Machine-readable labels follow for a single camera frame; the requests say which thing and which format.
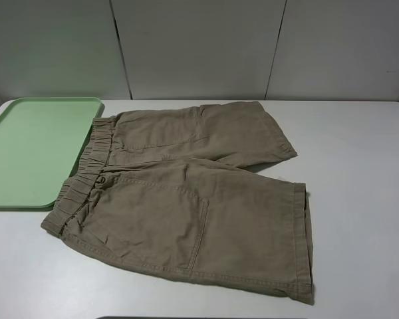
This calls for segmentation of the khaki shorts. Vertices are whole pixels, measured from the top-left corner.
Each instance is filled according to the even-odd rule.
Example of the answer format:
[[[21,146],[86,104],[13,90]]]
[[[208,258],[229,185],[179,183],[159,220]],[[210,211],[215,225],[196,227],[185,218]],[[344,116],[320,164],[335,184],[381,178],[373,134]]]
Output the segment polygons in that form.
[[[41,226],[117,268],[312,304],[306,186],[249,170],[296,154],[258,102],[97,118]]]

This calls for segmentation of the light green plastic tray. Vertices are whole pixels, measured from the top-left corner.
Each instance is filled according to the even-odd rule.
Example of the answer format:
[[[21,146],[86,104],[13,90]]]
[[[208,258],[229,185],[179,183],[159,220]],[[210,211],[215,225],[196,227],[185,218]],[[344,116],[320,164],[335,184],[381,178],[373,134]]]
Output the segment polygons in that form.
[[[50,207],[102,108],[98,98],[20,98],[0,115],[0,210]]]

